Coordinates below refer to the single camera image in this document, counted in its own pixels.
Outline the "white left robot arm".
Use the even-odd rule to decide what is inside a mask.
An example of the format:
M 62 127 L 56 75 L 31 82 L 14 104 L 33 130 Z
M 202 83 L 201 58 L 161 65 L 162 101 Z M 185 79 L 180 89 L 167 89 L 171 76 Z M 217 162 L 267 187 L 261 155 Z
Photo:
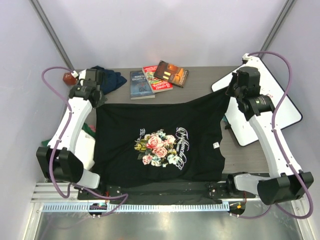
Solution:
M 100 183 L 97 173 L 85 169 L 75 151 L 89 113 L 106 101 L 101 90 L 105 72 L 89 68 L 72 71 L 71 76 L 76 79 L 76 84 L 70 89 L 68 97 L 57 94 L 67 109 L 48 146 L 37 149 L 36 158 L 44 176 L 52 183 L 67 182 L 89 188 L 89 194 L 100 200 L 106 195 L 106 186 Z

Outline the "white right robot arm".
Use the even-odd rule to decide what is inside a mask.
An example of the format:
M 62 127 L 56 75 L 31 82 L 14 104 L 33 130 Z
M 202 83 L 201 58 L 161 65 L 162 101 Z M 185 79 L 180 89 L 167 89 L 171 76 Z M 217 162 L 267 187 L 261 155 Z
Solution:
M 281 129 L 276 127 L 273 119 L 276 110 L 271 98 L 260 93 L 260 76 L 256 67 L 240 67 L 232 73 L 226 94 L 236 99 L 238 110 L 255 131 L 267 160 L 269 176 L 230 174 L 225 190 L 233 198 L 243 192 L 254 194 L 269 206 L 299 200 L 307 194 L 314 177 L 301 169 Z

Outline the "black t shirt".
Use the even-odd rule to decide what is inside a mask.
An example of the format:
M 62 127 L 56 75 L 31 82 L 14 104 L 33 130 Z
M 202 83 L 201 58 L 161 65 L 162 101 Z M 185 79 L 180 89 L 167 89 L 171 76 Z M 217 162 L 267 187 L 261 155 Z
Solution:
M 183 103 L 100 106 L 92 172 L 122 188 L 219 181 L 225 167 L 221 121 L 229 103 L 219 90 Z

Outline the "dark cover paperback book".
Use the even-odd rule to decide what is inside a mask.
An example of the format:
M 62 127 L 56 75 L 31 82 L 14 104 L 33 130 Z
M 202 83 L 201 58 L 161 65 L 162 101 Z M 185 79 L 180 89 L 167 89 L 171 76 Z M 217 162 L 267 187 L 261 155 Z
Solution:
M 153 74 L 155 78 L 161 79 L 174 86 L 183 88 L 185 86 L 189 70 L 161 60 Z

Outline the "white dry-erase board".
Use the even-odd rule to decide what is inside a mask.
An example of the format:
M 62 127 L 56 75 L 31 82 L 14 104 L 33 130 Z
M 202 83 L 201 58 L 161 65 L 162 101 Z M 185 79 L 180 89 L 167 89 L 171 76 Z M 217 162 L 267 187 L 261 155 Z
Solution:
M 263 61 L 259 57 L 250 56 L 247 59 L 247 62 L 240 65 L 240 67 L 255 67 L 258 69 L 260 72 L 260 93 L 269 96 L 276 106 L 285 90 L 280 86 Z M 232 77 L 232 73 L 230 72 L 213 83 L 211 86 L 212 91 L 216 92 L 227 87 L 230 84 Z M 245 147 L 258 140 L 254 129 L 250 126 L 249 122 L 246 121 L 244 114 L 238 109 L 238 103 L 235 98 L 230 99 L 225 117 L 240 146 Z M 276 113 L 275 124 L 279 128 L 284 129 L 300 122 L 302 119 L 303 115 L 301 112 L 292 100 L 286 96 Z

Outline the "red cover book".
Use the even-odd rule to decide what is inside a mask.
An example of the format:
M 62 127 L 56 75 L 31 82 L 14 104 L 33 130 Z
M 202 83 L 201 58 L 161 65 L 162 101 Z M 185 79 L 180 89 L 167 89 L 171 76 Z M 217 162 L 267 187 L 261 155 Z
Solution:
M 157 65 L 150 65 L 150 66 L 143 66 L 142 72 L 145 76 L 145 78 L 148 81 L 148 84 L 152 90 L 152 92 L 160 93 L 160 92 L 166 92 L 173 89 L 173 85 L 165 80 L 159 79 L 154 76 L 154 73 L 157 70 Z

